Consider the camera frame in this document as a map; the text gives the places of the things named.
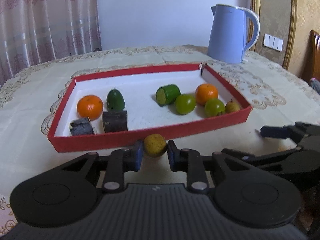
cucumber end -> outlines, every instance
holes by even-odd
[[[157,100],[157,103],[160,106],[164,106],[165,105],[167,97],[166,97],[165,92],[164,92],[163,89],[158,89],[158,91],[156,92],[156,100]]]

gold wallpaper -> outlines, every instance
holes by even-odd
[[[255,52],[282,65],[288,42],[291,0],[260,0],[260,35]],[[264,34],[281,38],[282,51],[263,46]]]
[[[297,26],[288,70],[298,77],[310,57],[311,30],[320,32],[320,0],[297,0]]]

silver bolt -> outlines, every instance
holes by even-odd
[[[196,190],[204,190],[207,188],[207,184],[202,181],[196,181],[191,184],[191,187]]]
[[[116,190],[120,188],[120,184],[115,181],[109,181],[105,183],[103,186],[105,189],[109,189],[109,190]]]

wall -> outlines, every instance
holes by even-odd
[[[301,76],[310,57],[310,31],[320,32],[320,0],[297,0],[297,26],[288,70]]]
[[[289,35],[291,0],[260,0],[260,4],[260,35],[255,52],[282,65]],[[265,33],[283,40],[281,52],[263,46]]]
[[[250,0],[98,0],[102,49],[208,46],[217,3],[250,8]]]

table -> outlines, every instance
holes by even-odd
[[[70,56],[22,70],[0,90],[0,236],[16,224],[9,204],[20,182],[85,152],[57,153],[46,137],[52,118],[71,78],[76,75],[145,65],[207,62],[252,104],[246,123],[175,139],[178,148],[211,155],[227,147],[256,155],[295,147],[290,140],[263,139],[263,125],[296,121],[320,124],[320,96],[280,65],[248,51],[241,64],[213,60],[205,48],[146,47],[113,49]],[[112,149],[98,151],[110,154]],[[166,155],[144,158],[139,172],[127,172],[126,182],[184,183],[183,172],[170,172]]]

